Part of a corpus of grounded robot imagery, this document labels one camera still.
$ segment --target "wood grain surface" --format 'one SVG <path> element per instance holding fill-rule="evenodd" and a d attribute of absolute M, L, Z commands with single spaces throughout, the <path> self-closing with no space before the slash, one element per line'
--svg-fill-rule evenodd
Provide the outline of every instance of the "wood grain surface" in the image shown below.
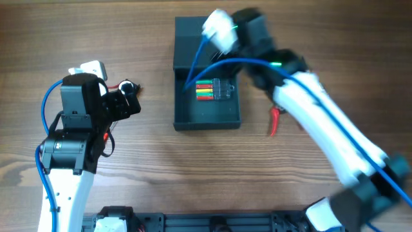
<path fill-rule="evenodd" d="M 0 231 L 36 231 L 44 138 L 41 100 L 67 69 L 98 59 L 109 81 L 144 87 L 142 112 L 117 124 L 116 150 L 100 158 L 87 213 L 303 209 L 341 189 L 323 153 L 289 115 L 268 137 L 270 101 L 240 80 L 239 130 L 173 129 L 174 17 L 257 6 L 281 48 L 303 54 L 353 122 L 388 154 L 412 163 L 411 1 L 157 1 L 0 6 Z M 47 103 L 50 122 L 59 91 Z M 412 231 L 405 203 L 379 218 Z"/>

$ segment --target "open box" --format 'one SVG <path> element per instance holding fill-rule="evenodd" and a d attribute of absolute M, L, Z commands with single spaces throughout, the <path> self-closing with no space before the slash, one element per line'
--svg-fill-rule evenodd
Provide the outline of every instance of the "open box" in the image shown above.
<path fill-rule="evenodd" d="M 234 86 L 230 99 L 198 101 L 196 87 L 183 91 L 187 75 L 201 41 L 201 27 L 207 17 L 176 17 L 174 40 L 174 129 L 215 130 L 237 129 L 241 124 L 238 80 L 236 75 L 228 75 L 225 67 L 217 68 L 205 75 L 204 79 L 228 79 Z M 212 64 L 218 49 L 209 43 L 202 51 L 194 70 L 197 75 Z"/>

